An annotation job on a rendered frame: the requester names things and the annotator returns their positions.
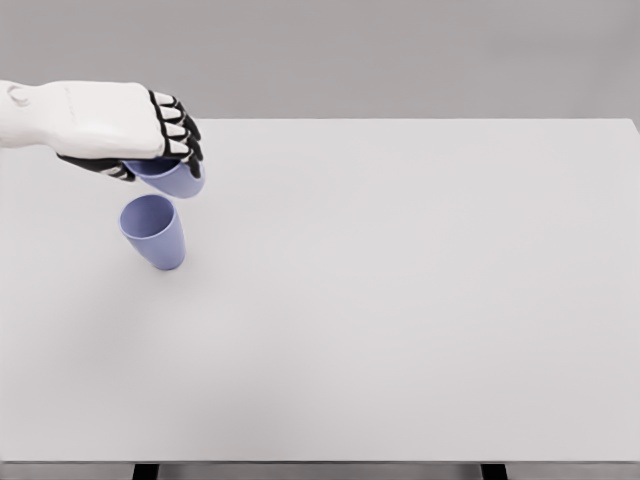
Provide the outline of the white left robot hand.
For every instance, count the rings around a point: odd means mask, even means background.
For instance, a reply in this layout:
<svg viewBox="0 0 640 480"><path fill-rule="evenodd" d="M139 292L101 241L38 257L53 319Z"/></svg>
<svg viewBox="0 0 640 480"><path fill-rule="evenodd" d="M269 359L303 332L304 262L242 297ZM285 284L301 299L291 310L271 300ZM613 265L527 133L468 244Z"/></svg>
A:
<svg viewBox="0 0 640 480"><path fill-rule="evenodd" d="M128 160L169 159L202 176L201 133L181 101L136 82L54 81L38 87L46 145L73 165L133 182Z"/></svg>

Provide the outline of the lavender plastic cup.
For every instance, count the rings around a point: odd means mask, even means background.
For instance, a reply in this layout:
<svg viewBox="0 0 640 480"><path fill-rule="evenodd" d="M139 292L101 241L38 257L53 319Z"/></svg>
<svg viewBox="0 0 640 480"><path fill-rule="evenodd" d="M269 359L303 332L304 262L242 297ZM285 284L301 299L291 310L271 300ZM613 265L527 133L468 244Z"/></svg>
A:
<svg viewBox="0 0 640 480"><path fill-rule="evenodd" d="M146 194L131 200L123 207L118 226L133 248L159 270L176 269L186 258L178 211L162 195Z"/></svg>
<svg viewBox="0 0 640 480"><path fill-rule="evenodd" d="M200 176L196 178L189 166L179 160L125 160L124 165L144 183L181 199L197 195L205 184L203 167L200 168Z"/></svg>

